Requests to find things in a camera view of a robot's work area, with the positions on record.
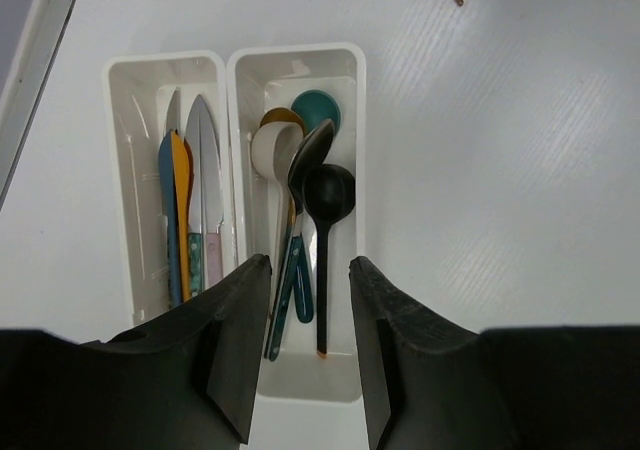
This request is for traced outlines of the silver spoon teal handle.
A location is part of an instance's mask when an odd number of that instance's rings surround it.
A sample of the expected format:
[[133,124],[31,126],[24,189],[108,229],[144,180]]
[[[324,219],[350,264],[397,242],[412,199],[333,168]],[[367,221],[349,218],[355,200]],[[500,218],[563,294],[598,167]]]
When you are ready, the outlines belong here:
[[296,281],[299,248],[295,239],[300,235],[302,225],[298,221],[304,211],[303,183],[309,169],[324,162],[334,139],[334,124],[330,119],[322,121],[301,141],[291,162],[287,184],[294,202],[294,223],[289,232],[280,285],[274,304],[264,357],[275,361],[279,355],[282,336],[288,312],[291,292]]

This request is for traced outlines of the gold spoon teal handle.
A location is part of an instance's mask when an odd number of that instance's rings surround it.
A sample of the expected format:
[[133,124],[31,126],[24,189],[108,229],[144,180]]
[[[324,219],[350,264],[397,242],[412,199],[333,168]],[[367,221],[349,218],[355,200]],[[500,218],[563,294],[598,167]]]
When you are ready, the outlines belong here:
[[314,316],[313,297],[311,294],[310,270],[308,269],[306,250],[302,234],[302,180],[308,166],[309,131],[302,118],[293,110],[275,107],[268,110],[260,121],[260,126],[267,123],[284,122],[297,124],[303,133],[287,174],[287,189],[290,193],[288,222],[285,237],[285,253],[282,259],[280,286],[284,290],[292,290],[296,315],[301,323],[310,323]]

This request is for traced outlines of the steel knife dark handle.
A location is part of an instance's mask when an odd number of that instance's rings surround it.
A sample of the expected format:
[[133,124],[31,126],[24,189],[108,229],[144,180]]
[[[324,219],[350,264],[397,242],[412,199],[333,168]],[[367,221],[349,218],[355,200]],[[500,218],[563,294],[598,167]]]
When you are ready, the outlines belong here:
[[178,132],[180,129],[180,90],[175,89],[170,98],[165,121],[165,133]]

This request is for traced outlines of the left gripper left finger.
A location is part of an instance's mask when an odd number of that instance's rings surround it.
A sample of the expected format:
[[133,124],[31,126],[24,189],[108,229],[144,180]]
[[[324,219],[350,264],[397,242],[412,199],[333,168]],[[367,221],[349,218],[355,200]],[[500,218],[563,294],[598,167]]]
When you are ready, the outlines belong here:
[[249,439],[271,265],[254,255],[107,342],[1,334],[5,449],[237,449]]

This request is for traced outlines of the teal plastic spoon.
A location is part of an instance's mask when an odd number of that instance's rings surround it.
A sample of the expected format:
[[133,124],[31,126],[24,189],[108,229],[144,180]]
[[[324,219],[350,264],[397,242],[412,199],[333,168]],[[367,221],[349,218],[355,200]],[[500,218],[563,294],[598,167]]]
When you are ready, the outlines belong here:
[[309,132],[326,119],[333,122],[335,132],[340,129],[342,117],[340,107],[330,94],[322,90],[312,89],[302,92],[294,99],[291,110],[302,119]]

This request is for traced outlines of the pink handled steak knife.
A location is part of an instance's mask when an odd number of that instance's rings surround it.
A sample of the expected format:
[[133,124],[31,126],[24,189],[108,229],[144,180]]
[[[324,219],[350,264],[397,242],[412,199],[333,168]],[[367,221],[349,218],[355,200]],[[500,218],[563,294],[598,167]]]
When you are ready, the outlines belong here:
[[221,190],[221,164],[217,135],[211,112],[202,96],[199,100],[202,203],[204,206],[207,283],[214,286],[222,279],[221,224],[224,220]]

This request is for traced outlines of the teal plastic knife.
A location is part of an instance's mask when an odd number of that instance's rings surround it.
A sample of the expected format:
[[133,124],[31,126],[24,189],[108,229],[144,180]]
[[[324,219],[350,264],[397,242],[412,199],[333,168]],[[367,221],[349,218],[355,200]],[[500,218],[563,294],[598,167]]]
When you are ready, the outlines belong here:
[[167,133],[158,151],[160,187],[167,217],[167,245],[169,265],[169,299],[171,307],[180,305],[182,299],[180,250],[178,240],[177,202],[172,158],[172,135]]

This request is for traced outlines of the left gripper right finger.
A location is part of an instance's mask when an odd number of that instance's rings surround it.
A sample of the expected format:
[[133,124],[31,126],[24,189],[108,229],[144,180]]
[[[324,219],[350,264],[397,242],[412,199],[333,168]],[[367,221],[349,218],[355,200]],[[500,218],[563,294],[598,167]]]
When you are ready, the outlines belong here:
[[635,326],[469,331],[367,258],[349,270],[373,449],[635,449]]

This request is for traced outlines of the beige measuring spoon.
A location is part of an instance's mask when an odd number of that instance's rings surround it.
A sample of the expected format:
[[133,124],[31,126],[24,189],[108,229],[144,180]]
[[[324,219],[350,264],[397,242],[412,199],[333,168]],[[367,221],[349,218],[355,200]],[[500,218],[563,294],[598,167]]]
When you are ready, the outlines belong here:
[[251,143],[251,162],[257,173],[277,191],[274,236],[270,253],[272,264],[272,304],[280,285],[285,230],[290,193],[287,178],[293,157],[303,139],[303,130],[295,122],[275,121],[261,126]]

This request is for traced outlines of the steel knife teal handle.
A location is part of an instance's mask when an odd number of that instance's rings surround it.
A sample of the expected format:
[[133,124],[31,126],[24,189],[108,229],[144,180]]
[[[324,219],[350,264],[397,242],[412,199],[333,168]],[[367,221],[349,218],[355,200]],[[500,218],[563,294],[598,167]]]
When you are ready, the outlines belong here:
[[202,203],[201,203],[201,113],[204,100],[198,95],[190,109],[185,134],[185,143],[191,151],[191,190],[188,214],[188,245],[190,292],[195,297],[204,290],[203,245],[202,245]]

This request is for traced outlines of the black measuring spoon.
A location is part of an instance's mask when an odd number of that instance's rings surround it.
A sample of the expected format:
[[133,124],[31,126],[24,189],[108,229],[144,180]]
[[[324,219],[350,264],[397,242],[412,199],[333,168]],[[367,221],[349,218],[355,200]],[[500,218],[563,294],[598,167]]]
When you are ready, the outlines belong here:
[[336,164],[312,167],[303,182],[303,202],[316,233],[316,348],[320,358],[328,355],[328,251],[332,226],[355,207],[355,177]]

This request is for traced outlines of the orange plastic knife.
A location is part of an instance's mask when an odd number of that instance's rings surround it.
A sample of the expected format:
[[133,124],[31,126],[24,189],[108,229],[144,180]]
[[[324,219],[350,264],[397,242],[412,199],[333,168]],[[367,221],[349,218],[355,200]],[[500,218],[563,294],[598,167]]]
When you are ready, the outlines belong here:
[[189,152],[177,131],[172,131],[171,150],[174,171],[174,186],[178,219],[179,262],[181,272],[182,300],[191,298],[189,281],[188,213],[191,181],[191,163]]

